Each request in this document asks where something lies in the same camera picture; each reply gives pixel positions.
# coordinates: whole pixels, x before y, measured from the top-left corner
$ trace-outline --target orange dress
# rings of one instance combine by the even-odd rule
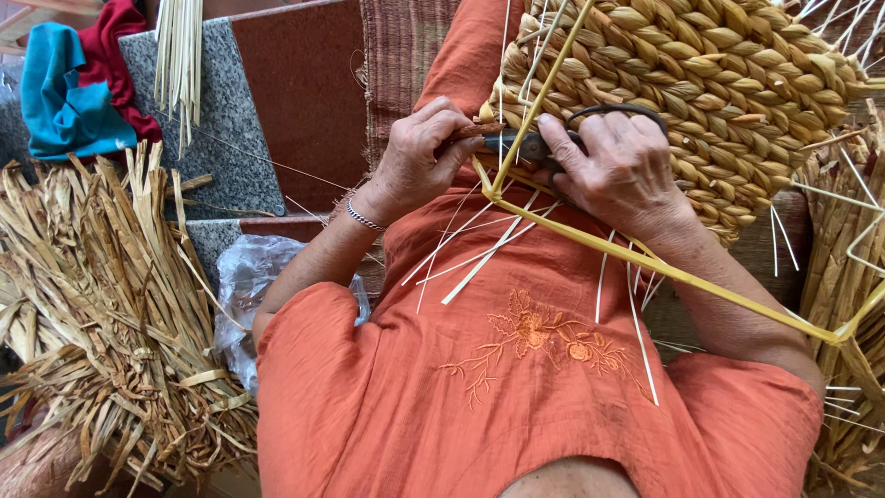
[[[510,36],[522,8],[512,4]],[[496,78],[505,6],[462,2],[419,106],[444,94],[478,111]],[[642,496],[799,495],[821,399],[770,365],[684,354],[663,366],[641,322],[637,334],[635,268],[628,275],[623,261],[606,260],[599,323],[602,254],[541,227],[499,248],[448,305],[475,262],[426,287],[415,284],[424,267],[401,285],[456,210],[450,230],[509,215],[480,213],[488,201],[471,193],[476,182],[462,168],[445,195],[390,228],[369,323],[354,327],[350,291],[324,283],[268,325],[258,344],[264,496],[493,496],[569,455],[619,462]],[[514,184],[506,196],[525,205],[531,192]],[[552,202],[542,195],[531,208]],[[609,235],[567,206],[549,217]],[[511,223],[462,232],[433,273],[486,251]]]

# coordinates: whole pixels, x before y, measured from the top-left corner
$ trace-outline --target hand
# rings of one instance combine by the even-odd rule
[[[446,97],[393,123],[381,164],[372,180],[354,194],[353,209],[386,227],[439,197],[484,143],[481,136],[445,145],[443,140],[472,124]]]
[[[666,136],[649,118],[588,117],[578,131],[587,153],[548,114],[538,120],[538,129],[567,172],[553,176],[559,191],[617,231],[650,242],[666,227],[699,223],[673,181]],[[543,169],[535,181],[547,184],[549,176]]]

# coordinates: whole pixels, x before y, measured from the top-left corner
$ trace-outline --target scissors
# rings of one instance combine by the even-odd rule
[[[566,120],[566,129],[572,124],[572,120],[579,116],[585,116],[592,113],[610,113],[614,111],[641,114],[654,121],[661,128],[664,136],[667,135],[666,121],[664,121],[664,118],[660,117],[658,113],[655,113],[648,107],[634,104],[604,104],[587,107],[572,114],[568,120]],[[487,133],[482,137],[486,141],[485,147],[487,149],[490,149],[491,151],[503,149],[504,153],[507,153],[513,147],[513,142],[516,139],[517,133],[518,131],[515,129],[505,129],[498,133]],[[577,132],[568,130],[568,137],[571,138],[572,142],[575,144],[584,145],[581,136],[578,135]],[[546,168],[550,172],[550,176],[547,178],[547,186],[550,188],[550,191],[553,192],[553,196],[567,203],[569,206],[576,207],[573,202],[565,198],[562,193],[559,192],[556,184],[553,182],[553,176],[556,173],[565,173],[566,171],[558,161],[551,157],[551,154],[552,151],[550,150],[550,147],[544,142],[541,134],[536,131],[526,133],[526,136],[522,139],[522,144],[519,145],[519,156],[521,158],[538,161],[538,166]]]

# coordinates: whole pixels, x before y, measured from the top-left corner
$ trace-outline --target speckled granite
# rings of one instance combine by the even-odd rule
[[[171,121],[154,102],[157,45],[153,32],[120,38],[119,47],[135,84],[135,103],[157,118],[163,129],[163,165],[178,168],[182,180],[212,174],[212,183],[187,194],[194,200],[234,209],[273,212],[282,195],[273,165],[237,151],[192,128],[193,141],[178,158],[179,122]],[[227,18],[203,23],[203,85],[200,129],[243,151],[269,158],[267,144],[242,70],[240,52]],[[233,218],[206,206],[185,206],[190,220]]]
[[[215,261],[242,235],[239,220],[188,220],[188,235],[194,243],[196,257],[203,263],[209,286],[218,293],[219,271]]]
[[[11,160],[20,162],[25,165],[25,177],[33,183],[36,175],[29,162],[33,156],[27,151],[31,134],[21,119],[21,69],[21,64],[0,64],[0,166]]]

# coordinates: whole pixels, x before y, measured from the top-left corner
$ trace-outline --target yellow metal frame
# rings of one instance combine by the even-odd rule
[[[584,25],[584,21],[590,14],[594,2],[595,0],[588,0],[584,4],[583,8],[581,9],[581,13],[578,15],[578,19],[575,22],[576,27]],[[860,321],[864,318],[864,316],[872,311],[873,308],[881,301],[882,297],[885,296],[885,281],[883,281],[875,288],[873,293],[870,295],[870,297],[866,300],[864,305],[861,307],[858,313],[854,315],[853,318],[851,318],[838,330],[828,331],[826,329],[821,329],[820,327],[812,325],[802,319],[797,319],[793,316],[785,315],[780,311],[775,311],[769,307],[757,303],[756,301],[744,298],[740,294],[731,292],[728,289],[724,289],[716,284],[707,282],[703,278],[699,278],[678,268],[672,267],[664,263],[657,257],[654,257],[654,254],[651,254],[651,252],[647,251],[643,245],[638,244],[638,241],[634,240],[634,242],[637,243],[643,250],[645,250],[647,254],[650,254],[650,256],[639,254],[635,251],[627,249],[626,247],[622,247],[620,245],[609,242],[604,238],[592,236],[589,233],[580,231],[563,223],[554,222],[553,220],[548,220],[547,218],[542,218],[541,216],[535,213],[531,213],[530,211],[519,206],[515,206],[514,204],[511,204],[502,198],[501,189],[504,184],[505,176],[510,176],[511,178],[525,183],[526,185],[550,193],[548,189],[542,187],[541,185],[533,183],[520,175],[510,173],[510,166],[516,158],[517,151],[519,150],[519,145],[522,143],[523,138],[525,138],[526,133],[528,132],[529,125],[535,120],[535,117],[537,116],[538,111],[541,108],[541,102],[544,100],[544,98],[547,96],[547,92],[550,90],[550,86],[553,83],[556,73],[559,71],[559,68],[562,66],[563,61],[566,59],[569,51],[571,50],[572,43],[574,42],[575,37],[578,35],[578,31],[579,29],[573,28],[571,33],[569,33],[565,45],[559,52],[559,56],[557,57],[556,62],[553,64],[553,67],[550,69],[550,74],[547,76],[546,82],[541,87],[541,91],[538,92],[534,103],[528,109],[526,118],[522,121],[522,126],[519,127],[519,131],[517,132],[516,138],[513,141],[513,146],[507,152],[507,156],[504,158],[504,162],[501,163],[501,166],[498,169],[498,174],[493,183],[489,180],[489,176],[486,174],[486,171],[482,167],[480,162],[475,157],[473,158],[473,166],[476,168],[476,173],[480,176],[480,179],[482,179],[482,193],[496,206],[500,206],[503,209],[510,211],[511,213],[518,214],[519,216],[526,218],[534,223],[547,227],[559,233],[560,235],[571,238],[575,242],[580,242],[581,244],[592,247],[593,249],[597,249],[598,251],[602,251],[603,253],[610,254],[611,256],[614,256],[616,258],[620,258],[624,261],[629,261],[640,267],[656,271],[661,275],[669,276],[677,282],[684,282],[686,284],[694,285],[695,287],[707,291],[715,296],[719,296],[724,300],[735,303],[737,306],[744,307],[752,312],[771,318],[776,322],[788,325],[812,337],[819,338],[829,344],[839,344],[851,337],[851,335],[857,330],[858,325],[860,324]]]

